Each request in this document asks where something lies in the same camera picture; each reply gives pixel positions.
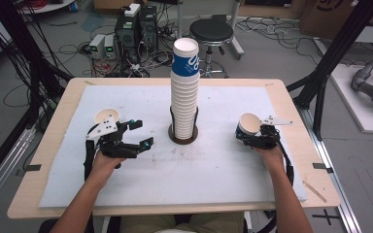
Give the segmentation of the person's left hand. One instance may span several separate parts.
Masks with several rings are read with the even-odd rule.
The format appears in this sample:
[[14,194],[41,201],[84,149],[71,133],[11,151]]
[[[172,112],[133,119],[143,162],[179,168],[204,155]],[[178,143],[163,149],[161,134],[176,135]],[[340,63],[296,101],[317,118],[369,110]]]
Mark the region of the person's left hand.
[[90,177],[99,183],[105,183],[123,161],[124,158],[109,157],[99,150],[96,153]]

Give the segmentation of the white table mat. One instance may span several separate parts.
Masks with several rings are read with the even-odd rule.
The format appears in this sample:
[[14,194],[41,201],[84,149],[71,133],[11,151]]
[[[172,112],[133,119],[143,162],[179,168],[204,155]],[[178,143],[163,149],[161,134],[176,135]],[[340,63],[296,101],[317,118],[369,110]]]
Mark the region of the white table mat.
[[271,202],[274,192],[261,157],[236,139],[244,113],[274,115],[264,87],[202,86],[198,90],[198,136],[177,145],[168,136],[170,89],[164,85],[89,85],[85,88],[49,172],[43,208],[66,207],[84,182],[85,135],[102,110],[119,119],[140,119],[123,140],[153,138],[150,150],[125,160],[96,204],[102,207]]

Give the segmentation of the white floor platform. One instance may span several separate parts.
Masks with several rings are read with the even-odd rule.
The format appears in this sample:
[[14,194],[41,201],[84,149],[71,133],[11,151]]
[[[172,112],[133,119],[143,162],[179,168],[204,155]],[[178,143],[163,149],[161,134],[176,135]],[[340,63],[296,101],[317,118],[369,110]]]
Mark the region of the white floor platform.
[[331,79],[360,131],[373,133],[373,101],[369,96],[351,88],[353,76],[359,69],[359,65],[340,64],[332,72]]

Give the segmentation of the stack of white paper cups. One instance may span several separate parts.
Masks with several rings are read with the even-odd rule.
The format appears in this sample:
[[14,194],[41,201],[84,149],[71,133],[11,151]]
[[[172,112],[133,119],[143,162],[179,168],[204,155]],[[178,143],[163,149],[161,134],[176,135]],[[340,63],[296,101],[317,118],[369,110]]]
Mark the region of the stack of white paper cups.
[[179,140],[193,137],[197,115],[199,46],[190,38],[181,38],[173,45],[171,68],[172,131]]

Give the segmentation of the black cup holder stand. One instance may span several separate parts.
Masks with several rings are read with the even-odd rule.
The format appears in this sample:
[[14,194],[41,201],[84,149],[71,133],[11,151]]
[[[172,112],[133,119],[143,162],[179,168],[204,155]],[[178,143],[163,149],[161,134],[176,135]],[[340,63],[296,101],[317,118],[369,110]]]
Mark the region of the black cup holder stand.
[[176,120],[175,120],[175,115],[172,111],[172,107],[169,107],[169,112],[170,112],[170,115],[171,115],[171,124],[169,125],[168,127],[168,136],[169,138],[171,139],[172,142],[178,144],[178,145],[189,145],[191,143],[193,143],[197,137],[198,137],[198,127],[196,125],[196,121],[197,121],[197,117],[198,117],[198,107],[196,107],[196,113],[194,115],[194,122],[193,122],[193,128],[192,128],[192,131],[191,131],[191,136],[187,139],[180,139],[180,138],[177,138],[176,137],[176,128],[175,128],[175,123],[176,123]]

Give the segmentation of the white box on computer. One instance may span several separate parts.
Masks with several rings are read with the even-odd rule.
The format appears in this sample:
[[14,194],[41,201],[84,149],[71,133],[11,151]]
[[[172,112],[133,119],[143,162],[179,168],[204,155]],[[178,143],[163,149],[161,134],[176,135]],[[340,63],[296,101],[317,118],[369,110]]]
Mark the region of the white box on computer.
[[124,12],[126,17],[135,17],[141,9],[141,5],[137,3],[132,3],[129,5],[128,9]]

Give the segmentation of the blue and white paper cup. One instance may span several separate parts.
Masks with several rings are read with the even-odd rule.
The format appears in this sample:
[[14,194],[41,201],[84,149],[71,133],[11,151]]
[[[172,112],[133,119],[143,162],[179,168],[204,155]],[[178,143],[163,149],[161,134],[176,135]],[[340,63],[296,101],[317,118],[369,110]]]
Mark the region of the blue and white paper cup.
[[252,113],[244,113],[240,116],[235,137],[243,140],[246,136],[255,136],[260,130],[260,119]]
[[119,119],[119,112],[111,108],[101,110],[94,116],[94,122],[100,123],[107,117],[112,117],[114,121],[117,121]]

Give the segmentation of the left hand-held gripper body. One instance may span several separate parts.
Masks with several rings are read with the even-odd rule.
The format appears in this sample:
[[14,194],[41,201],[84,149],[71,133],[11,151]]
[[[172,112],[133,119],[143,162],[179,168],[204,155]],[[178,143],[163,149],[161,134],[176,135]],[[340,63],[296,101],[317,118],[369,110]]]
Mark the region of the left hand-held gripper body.
[[126,131],[123,128],[123,122],[114,121],[109,116],[100,123],[92,126],[87,132],[85,138],[88,141],[98,139],[97,146],[104,155],[113,158],[136,158],[139,144],[126,144],[122,141],[123,134]]

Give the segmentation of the thin wooden stick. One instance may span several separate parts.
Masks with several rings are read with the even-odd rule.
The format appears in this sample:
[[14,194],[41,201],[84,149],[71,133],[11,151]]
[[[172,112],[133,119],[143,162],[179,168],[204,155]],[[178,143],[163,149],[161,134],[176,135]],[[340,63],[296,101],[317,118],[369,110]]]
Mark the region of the thin wooden stick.
[[308,182],[306,182],[306,181],[303,181],[303,183],[305,184],[305,186],[307,187],[307,188],[309,188],[314,194],[316,194],[324,203],[326,203],[327,202],[327,199],[323,196],[323,195],[321,195],[321,193],[317,190],[317,189],[315,189],[312,185],[310,185]]

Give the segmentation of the person's olive trousers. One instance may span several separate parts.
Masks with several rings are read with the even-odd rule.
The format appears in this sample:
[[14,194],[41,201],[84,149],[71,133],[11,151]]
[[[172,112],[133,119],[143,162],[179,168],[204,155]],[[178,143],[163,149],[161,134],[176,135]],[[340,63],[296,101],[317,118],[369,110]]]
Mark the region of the person's olive trousers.
[[243,233],[244,214],[218,213],[191,215],[183,222],[174,215],[124,216],[120,233]]

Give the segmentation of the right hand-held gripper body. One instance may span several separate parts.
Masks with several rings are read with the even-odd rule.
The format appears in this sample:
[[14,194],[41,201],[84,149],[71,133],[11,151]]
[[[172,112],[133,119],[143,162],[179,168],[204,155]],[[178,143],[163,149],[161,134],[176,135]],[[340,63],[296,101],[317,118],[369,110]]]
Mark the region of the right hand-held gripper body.
[[255,135],[254,143],[250,146],[252,148],[269,150],[275,148],[280,143],[279,131],[275,128],[276,125],[291,125],[292,120],[277,118],[274,116],[269,116],[265,119],[260,120],[261,125],[267,125],[267,134],[261,134],[260,130]]

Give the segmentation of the cardboard box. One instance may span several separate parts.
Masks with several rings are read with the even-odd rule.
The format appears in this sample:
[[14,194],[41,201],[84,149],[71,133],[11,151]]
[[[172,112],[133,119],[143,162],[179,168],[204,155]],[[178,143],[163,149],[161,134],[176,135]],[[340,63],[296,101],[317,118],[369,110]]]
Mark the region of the cardboard box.
[[299,30],[304,35],[334,39],[356,4],[357,0],[306,0]]

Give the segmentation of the grey power supply box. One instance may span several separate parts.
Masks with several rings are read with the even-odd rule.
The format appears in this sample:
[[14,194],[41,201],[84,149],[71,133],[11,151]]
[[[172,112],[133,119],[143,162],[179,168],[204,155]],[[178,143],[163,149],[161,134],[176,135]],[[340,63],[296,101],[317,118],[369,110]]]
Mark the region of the grey power supply box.
[[101,59],[105,54],[105,36],[96,35],[90,42],[89,48],[94,59]]
[[115,44],[115,37],[113,35],[106,35],[105,36],[105,54],[108,59],[116,59],[117,58],[117,50]]

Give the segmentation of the aluminium floor rail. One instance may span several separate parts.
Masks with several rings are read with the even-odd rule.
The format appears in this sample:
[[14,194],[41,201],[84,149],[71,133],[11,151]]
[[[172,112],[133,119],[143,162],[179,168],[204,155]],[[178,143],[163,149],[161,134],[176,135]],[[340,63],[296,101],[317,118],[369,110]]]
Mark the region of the aluminium floor rail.
[[338,174],[333,166],[330,155],[325,147],[325,144],[316,133],[313,131],[313,117],[309,110],[297,109],[303,120],[304,125],[308,131],[308,134],[318,152],[319,157],[322,160],[323,168],[328,173],[332,183],[334,184],[335,190],[340,198],[340,204],[336,207],[338,215],[343,223],[346,233],[362,233],[361,228],[356,219],[356,215],[350,205],[348,197],[345,193],[343,185],[338,177]]
[[14,137],[13,142],[9,144],[9,150],[3,153],[4,157],[0,163],[0,189],[16,168],[35,135],[35,128],[24,129],[19,136]]

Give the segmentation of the black computer tower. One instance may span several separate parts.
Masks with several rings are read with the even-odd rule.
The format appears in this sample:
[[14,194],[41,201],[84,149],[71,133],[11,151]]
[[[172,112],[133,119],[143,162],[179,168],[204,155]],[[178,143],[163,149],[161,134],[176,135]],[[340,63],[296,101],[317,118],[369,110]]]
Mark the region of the black computer tower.
[[142,41],[147,51],[157,50],[156,6],[144,6],[140,13]]
[[119,15],[115,27],[121,59],[129,63],[138,63],[138,46],[140,43],[140,27],[137,17]]

